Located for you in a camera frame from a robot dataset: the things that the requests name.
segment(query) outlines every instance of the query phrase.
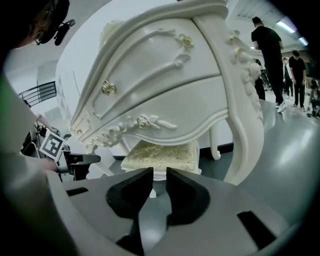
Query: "black railing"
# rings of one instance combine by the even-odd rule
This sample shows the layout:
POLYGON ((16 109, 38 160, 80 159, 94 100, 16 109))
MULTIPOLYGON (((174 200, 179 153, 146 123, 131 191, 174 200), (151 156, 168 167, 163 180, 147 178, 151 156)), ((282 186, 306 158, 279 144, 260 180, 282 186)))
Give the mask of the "black railing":
POLYGON ((56 82, 47 82, 19 93, 30 107, 57 96, 56 82))

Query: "ceiling light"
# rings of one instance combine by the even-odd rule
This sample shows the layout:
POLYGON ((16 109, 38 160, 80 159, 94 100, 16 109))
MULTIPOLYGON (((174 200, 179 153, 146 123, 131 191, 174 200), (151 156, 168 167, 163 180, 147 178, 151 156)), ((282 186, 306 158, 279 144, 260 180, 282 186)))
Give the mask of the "ceiling light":
POLYGON ((308 45, 307 40, 304 39, 303 37, 300 37, 300 38, 299 38, 299 41, 300 41, 301 43, 303 43, 304 46, 307 46, 307 45, 308 45))
POLYGON ((284 23, 282 21, 278 21, 277 24, 280 27, 284 28, 286 31, 290 32, 290 33, 294 33, 295 32, 291 27, 289 27, 286 23, 284 23))

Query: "sneaker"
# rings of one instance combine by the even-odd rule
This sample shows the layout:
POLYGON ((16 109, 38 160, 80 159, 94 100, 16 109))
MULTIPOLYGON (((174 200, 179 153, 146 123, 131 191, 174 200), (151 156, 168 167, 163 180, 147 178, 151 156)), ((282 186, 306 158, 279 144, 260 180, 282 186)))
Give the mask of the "sneaker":
POLYGON ((282 103, 281 103, 281 105, 279 106, 279 109, 278 109, 278 113, 281 113, 281 112, 283 112, 286 108, 288 107, 288 105, 283 101, 282 103))

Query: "white dresser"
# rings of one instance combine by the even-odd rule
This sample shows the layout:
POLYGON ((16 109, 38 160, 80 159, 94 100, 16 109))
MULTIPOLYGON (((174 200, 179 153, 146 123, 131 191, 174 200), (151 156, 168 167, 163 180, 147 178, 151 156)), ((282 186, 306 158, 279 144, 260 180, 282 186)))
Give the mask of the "white dresser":
POLYGON ((92 152, 123 136, 173 146, 217 124, 234 138, 226 182, 239 184, 264 142, 253 81, 259 76, 247 47, 225 23, 224 0, 185 0, 151 9, 119 26, 99 52, 74 115, 72 133, 92 152))

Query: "black and white square marker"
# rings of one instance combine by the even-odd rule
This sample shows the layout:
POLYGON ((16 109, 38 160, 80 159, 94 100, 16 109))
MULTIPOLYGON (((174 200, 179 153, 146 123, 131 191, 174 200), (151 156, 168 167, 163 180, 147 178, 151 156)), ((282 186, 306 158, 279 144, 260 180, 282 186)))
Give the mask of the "black and white square marker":
POLYGON ((63 138, 48 130, 39 150, 57 162, 65 142, 63 138))

